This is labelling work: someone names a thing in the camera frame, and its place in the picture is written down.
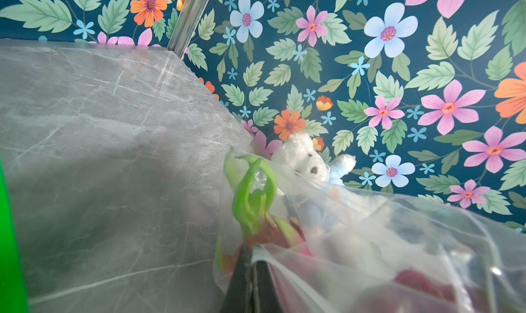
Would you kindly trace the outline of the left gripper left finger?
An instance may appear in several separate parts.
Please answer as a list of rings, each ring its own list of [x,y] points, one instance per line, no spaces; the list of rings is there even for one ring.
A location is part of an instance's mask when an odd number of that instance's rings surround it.
[[[242,246],[220,313],[252,312],[252,249]]]

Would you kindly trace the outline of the white teddy bear blue shirt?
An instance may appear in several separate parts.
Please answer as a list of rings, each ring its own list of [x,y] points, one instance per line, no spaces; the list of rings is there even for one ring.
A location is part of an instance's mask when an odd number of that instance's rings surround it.
[[[356,157],[343,154],[327,163],[306,133],[296,133],[272,155],[271,160],[290,169],[307,184],[285,196],[289,217],[298,226],[327,230],[347,227],[348,211],[342,178],[356,166]]]

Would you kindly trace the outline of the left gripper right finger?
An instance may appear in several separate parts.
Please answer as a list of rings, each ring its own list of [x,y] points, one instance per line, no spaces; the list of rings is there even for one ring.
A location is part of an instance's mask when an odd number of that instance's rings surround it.
[[[257,261],[252,269],[251,311],[254,313],[282,313],[282,307],[268,264]]]

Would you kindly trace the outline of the green plastic basket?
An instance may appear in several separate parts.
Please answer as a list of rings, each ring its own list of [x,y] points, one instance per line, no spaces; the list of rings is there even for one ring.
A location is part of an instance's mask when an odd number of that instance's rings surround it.
[[[29,312],[25,280],[3,169],[1,169],[1,312]]]

